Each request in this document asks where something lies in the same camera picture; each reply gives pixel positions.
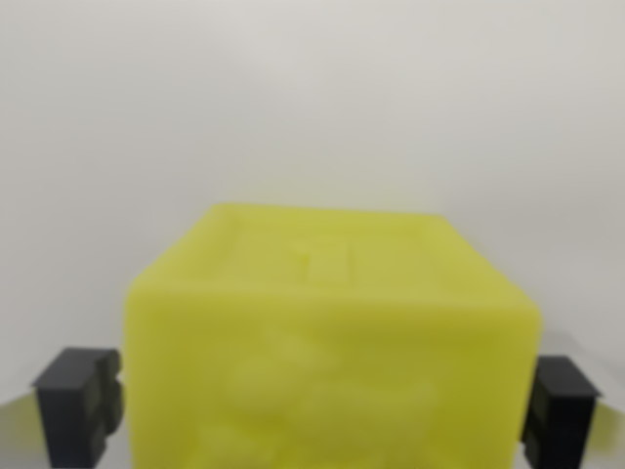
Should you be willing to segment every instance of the black clamp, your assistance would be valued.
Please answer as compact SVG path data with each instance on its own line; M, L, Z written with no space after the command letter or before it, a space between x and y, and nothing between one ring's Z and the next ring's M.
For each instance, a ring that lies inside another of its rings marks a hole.
M96 466L123 415L113 349L65 349L33 383L51 466Z
M541 357L522 441L533 469L579 469L600 392L568 357Z

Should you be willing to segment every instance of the yellow block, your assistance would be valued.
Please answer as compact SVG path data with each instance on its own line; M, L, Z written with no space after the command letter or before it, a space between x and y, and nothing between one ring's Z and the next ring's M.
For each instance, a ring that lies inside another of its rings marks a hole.
M135 469L508 469L540 331L440 216L214 206L133 283Z

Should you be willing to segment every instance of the yellow cube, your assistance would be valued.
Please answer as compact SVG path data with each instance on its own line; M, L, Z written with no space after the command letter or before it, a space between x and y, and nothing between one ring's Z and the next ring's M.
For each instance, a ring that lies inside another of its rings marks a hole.
M541 319L440 216L223 204L141 274L135 469L508 469Z

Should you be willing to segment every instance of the yellow gel block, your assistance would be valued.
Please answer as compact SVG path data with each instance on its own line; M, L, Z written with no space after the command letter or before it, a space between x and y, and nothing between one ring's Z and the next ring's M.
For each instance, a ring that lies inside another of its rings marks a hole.
M135 469L509 469L541 327L440 216L214 206L133 283Z

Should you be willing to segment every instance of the white wall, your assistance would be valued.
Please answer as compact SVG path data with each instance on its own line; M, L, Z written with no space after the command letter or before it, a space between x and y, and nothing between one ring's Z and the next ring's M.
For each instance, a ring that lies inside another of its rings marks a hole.
M621 0L0 0L0 376L218 200L439 211L625 354Z

